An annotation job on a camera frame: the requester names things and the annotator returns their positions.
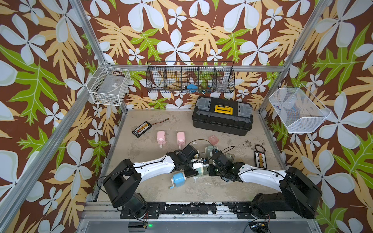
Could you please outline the clear pink tray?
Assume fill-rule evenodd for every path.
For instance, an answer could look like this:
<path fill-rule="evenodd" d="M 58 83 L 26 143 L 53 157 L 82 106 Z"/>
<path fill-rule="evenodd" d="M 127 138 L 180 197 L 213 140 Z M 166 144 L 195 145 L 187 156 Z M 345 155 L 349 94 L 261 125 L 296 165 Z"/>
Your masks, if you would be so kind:
<path fill-rule="evenodd" d="M 215 136 L 215 135 L 212 135 L 208 138 L 209 142 L 214 146 L 214 145 L 217 145 L 218 142 L 219 142 L 219 139 Z"/>

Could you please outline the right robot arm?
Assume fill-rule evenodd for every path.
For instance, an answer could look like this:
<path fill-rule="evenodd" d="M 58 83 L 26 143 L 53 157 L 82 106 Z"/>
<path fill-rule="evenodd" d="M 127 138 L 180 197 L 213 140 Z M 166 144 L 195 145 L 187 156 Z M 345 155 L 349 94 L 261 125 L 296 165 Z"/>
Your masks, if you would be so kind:
<path fill-rule="evenodd" d="M 213 161 L 207 169 L 210 176 L 219 176 L 228 183 L 256 183 L 278 191 L 254 197 L 250 209 L 256 216 L 293 211 L 303 218 L 315 218 L 322 191 L 299 169 L 269 170 L 243 162 L 232 163 L 221 150 L 213 150 L 210 154 Z"/>

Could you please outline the blue pencil sharpener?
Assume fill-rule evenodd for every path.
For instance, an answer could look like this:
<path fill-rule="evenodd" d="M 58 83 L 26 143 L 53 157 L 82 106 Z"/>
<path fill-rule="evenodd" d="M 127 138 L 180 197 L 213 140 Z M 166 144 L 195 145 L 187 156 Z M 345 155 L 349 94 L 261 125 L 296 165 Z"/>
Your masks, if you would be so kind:
<path fill-rule="evenodd" d="M 186 181 L 186 177 L 184 175 L 184 172 L 180 172 L 180 173 L 173 175 L 171 179 L 172 186 L 170 187 L 170 189 L 183 186 L 185 184 L 185 181 Z"/>

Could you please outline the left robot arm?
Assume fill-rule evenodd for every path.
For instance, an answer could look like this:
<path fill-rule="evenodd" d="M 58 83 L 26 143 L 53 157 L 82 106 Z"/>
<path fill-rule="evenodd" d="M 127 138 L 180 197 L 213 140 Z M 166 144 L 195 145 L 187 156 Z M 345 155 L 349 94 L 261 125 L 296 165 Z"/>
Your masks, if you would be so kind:
<path fill-rule="evenodd" d="M 102 177 L 102 186 L 114 208 L 124 207 L 135 218 L 145 215 L 148 204 L 136 190 L 141 182 L 163 174 L 181 171 L 183 177 L 197 174 L 207 160 L 202 159 L 191 145 L 183 150 L 167 152 L 161 158 L 142 163 L 122 160 L 108 175 Z"/>

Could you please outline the pink sharpener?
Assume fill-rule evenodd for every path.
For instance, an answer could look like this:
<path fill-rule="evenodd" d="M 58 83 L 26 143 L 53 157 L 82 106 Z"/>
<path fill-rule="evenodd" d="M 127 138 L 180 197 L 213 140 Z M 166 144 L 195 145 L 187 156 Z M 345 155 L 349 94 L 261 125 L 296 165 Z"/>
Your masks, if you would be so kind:
<path fill-rule="evenodd" d="M 157 142 L 158 142 L 160 148 L 162 148 L 163 145 L 166 144 L 166 133 L 165 133 L 165 131 L 158 131 L 157 132 Z"/>
<path fill-rule="evenodd" d="M 178 132 L 177 133 L 177 144 L 179 149 L 181 149 L 182 146 L 184 146 L 186 143 L 185 133 L 184 132 Z"/>

